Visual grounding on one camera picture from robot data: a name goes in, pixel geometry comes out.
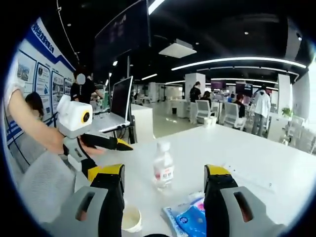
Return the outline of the person's left hand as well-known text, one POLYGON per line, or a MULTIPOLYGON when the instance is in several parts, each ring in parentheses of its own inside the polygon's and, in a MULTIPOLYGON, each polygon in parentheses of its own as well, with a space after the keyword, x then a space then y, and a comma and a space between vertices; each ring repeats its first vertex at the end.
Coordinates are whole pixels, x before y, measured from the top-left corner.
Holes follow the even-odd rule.
MULTIPOLYGON (((59 131, 53 130, 52 132, 52 137, 48 142, 45 144, 45 147, 50 150, 53 153, 56 154, 63 154, 64 149, 63 149, 63 140, 64 140, 64 135, 62 135, 59 131)), ((79 137, 79 143, 81 144, 82 148, 84 149, 85 152, 87 152, 89 155, 96 156, 96 155, 103 155, 104 151, 97 149, 97 148, 92 148, 88 147, 79 137)))

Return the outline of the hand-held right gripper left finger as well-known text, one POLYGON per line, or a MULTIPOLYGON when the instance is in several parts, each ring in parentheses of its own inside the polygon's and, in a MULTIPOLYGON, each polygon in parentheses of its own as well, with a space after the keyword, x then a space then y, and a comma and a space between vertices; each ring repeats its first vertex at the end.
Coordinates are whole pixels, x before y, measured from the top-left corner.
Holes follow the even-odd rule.
POLYGON ((124 210, 124 164, 83 164, 89 186, 81 187, 58 216, 60 237, 120 237, 124 210))

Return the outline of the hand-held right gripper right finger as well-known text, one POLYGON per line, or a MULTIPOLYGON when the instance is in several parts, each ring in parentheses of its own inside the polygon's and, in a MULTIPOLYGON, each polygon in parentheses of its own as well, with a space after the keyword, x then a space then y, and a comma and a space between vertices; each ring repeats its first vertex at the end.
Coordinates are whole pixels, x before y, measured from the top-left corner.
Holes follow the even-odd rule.
POLYGON ((221 166, 204 166, 204 209, 208 237, 277 237, 279 225, 266 205, 248 188, 238 186, 221 166))

